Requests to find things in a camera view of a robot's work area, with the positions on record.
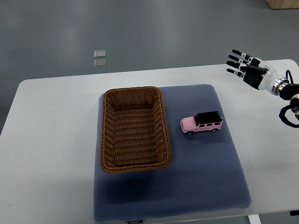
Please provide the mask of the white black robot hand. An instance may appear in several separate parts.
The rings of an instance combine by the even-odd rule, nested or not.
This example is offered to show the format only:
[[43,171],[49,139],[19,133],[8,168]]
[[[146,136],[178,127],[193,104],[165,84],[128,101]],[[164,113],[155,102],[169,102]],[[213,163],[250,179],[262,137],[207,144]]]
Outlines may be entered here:
[[226,62],[230,72],[257,90],[266,90],[273,95],[279,95],[281,89],[290,82],[287,78],[279,75],[274,67],[260,58],[252,57],[236,49],[229,55]]

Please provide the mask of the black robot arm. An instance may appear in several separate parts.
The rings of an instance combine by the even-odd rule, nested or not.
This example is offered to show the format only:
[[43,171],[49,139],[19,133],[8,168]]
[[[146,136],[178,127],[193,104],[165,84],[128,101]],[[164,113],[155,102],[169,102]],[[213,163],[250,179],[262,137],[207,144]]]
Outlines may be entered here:
[[278,86],[276,93],[283,100],[291,100],[292,97],[299,93],[299,85],[298,84],[288,84],[282,83]]

